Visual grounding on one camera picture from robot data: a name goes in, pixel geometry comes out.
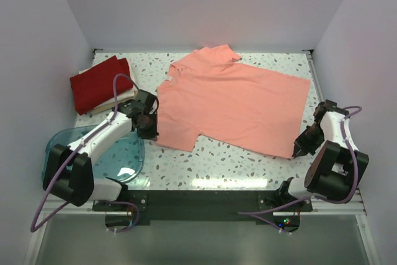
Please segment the salmon pink t-shirt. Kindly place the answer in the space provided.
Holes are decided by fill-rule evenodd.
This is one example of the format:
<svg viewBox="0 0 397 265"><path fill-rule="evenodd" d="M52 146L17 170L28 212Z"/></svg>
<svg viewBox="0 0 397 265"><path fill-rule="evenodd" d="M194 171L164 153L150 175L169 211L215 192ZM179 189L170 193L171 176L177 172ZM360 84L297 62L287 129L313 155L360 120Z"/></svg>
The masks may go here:
<svg viewBox="0 0 397 265"><path fill-rule="evenodd" d="M263 155L292 156L310 82L240 59L222 45L170 64L157 89L159 145L192 151L205 136Z"/></svg>

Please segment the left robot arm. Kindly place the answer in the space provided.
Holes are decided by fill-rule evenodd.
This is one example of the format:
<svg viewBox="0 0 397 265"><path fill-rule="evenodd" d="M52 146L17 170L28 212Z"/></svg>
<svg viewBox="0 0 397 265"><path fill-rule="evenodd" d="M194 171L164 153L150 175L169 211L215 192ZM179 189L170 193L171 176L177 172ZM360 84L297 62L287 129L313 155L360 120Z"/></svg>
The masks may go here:
<svg viewBox="0 0 397 265"><path fill-rule="evenodd" d="M143 168L144 141L158 137L158 106L154 94L140 90L99 125L75 130L69 144L51 142L43 190L75 206L98 200L123 210L127 184Z"/></svg>

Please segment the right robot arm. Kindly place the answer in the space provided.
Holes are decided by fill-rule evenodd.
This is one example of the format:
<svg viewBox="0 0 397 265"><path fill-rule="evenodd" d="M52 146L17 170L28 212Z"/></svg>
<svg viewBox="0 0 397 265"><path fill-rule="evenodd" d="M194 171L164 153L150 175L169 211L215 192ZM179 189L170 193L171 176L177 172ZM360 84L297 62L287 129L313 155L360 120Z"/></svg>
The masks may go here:
<svg viewBox="0 0 397 265"><path fill-rule="evenodd" d="M320 102L314 123L294 141L293 158L314 156L306 176L291 177L275 193L275 203L284 211L311 198L332 204L346 204L353 197L369 164L369 156L355 145L350 118L359 106L340 108L336 102Z"/></svg>

